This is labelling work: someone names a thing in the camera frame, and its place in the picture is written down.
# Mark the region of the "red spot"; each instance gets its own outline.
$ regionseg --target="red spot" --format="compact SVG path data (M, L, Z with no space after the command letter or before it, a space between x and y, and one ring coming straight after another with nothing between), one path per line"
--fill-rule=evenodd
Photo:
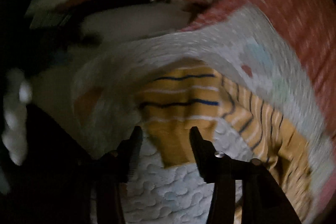
M248 65L242 65L241 68L244 70L244 72L245 72L250 78L253 77L252 70L251 70L251 68L250 68Z

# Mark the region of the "striped fabric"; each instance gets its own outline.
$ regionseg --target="striped fabric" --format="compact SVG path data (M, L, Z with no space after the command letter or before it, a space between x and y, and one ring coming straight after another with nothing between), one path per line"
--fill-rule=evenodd
M181 67L155 79L137 93L142 118L165 167L194 162L189 130L197 126L212 140L217 125L219 81L202 62Z
M246 88L222 76L220 115L254 154L268 164L301 220L310 207L308 143L283 114ZM236 210L236 220L241 209Z

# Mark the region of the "yellow fabric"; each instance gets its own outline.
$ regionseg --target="yellow fabric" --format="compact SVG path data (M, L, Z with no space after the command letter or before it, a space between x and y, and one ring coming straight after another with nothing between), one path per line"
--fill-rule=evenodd
M214 77L186 78L188 75ZM190 128L197 126L203 138L212 141L216 118L222 117L254 154L268 164L300 219L305 218L311 200L308 143L281 112L201 62L154 80L136 98L147 132L161 152L165 167L194 162ZM220 104L167 105L195 98ZM237 207L235 223L240 223L241 212L241 207Z
M189 143L189 130L197 126L203 138L212 140L217 125L219 81L215 70L202 62L179 68L144 86L136 101L147 104L141 110L148 135L161 152L164 166L194 162ZM206 105L192 100L217 102ZM188 103L188 105L170 105Z

